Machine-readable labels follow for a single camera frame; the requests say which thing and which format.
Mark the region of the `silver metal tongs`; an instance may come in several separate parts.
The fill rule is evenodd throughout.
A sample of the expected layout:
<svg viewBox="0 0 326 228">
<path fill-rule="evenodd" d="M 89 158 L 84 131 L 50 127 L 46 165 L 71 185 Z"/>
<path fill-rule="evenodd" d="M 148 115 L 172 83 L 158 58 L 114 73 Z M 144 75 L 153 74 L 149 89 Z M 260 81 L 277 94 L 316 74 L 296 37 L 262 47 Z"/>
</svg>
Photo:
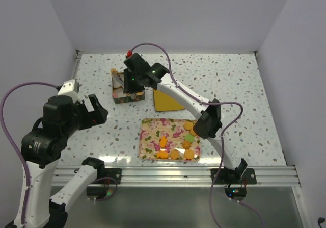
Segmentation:
<svg viewBox="0 0 326 228">
<path fill-rule="evenodd" d="M 113 88 L 116 88 L 116 89 L 121 88 L 123 90 L 123 93 L 128 95 L 131 99 L 136 98 L 135 93 L 128 93 L 127 92 L 127 87 L 125 87 L 126 82 L 124 81 L 124 74 L 123 73 L 119 73 L 116 69 L 112 69 L 111 70 L 111 75 L 112 75 L 112 79 L 113 79 Z"/>
</svg>

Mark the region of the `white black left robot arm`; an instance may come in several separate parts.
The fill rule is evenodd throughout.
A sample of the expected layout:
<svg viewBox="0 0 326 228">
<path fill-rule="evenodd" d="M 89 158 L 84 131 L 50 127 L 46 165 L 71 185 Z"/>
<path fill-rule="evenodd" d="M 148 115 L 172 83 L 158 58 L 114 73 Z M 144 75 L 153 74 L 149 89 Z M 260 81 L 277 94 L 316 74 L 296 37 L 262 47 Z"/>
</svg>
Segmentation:
<svg viewBox="0 0 326 228">
<path fill-rule="evenodd" d="M 7 227 L 64 227 L 68 211 L 91 183 L 106 177 L 105 163 L 87 157 L 75 176 L 54 196 L 52 179 L 68 139 L 76 132 L 106 122 L 108 111 L 95 94 L 88 96 L 94 110 L 68 95 L 51 97 L 43 116 L 21 141 L 23 188 L 16 218 Z"/>
</svg>

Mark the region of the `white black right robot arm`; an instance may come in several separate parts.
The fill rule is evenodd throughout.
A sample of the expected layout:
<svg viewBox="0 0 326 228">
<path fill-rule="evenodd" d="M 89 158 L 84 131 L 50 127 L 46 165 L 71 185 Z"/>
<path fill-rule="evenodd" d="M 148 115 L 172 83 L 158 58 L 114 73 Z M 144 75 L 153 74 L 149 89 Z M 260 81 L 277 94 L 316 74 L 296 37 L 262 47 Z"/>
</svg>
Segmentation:
<svg viewBox="0 0 326 228">
<path fill-rule="evenodd" d="M 171 61 L 168 60 L 168 68 L 155 63 L 149 65 L 141 55 L 129 51 L 124 64 L 132 74 L 132 79 L 141 86 L 158 90 L 180 104 L 182 104 L 197 120 L 194 132 L 202 139 L 206 139 L 221 156 L 222 164 L 226 168 L 227 178 L 232 183 L 239 183 L 245 178 L 248 166 L 246 161 L 239 159 L 235 153 L 227 150 L 224 134 L 226 130 L 243 113 L 243 106 L 237 102 L 220 102 L 216 99 L 208 100 L 183 85 L 173 77 Z M 222 123 L 222 105 L 233 104 L 240 107 L 240 114 L 228 125 Z"/>
</svg>

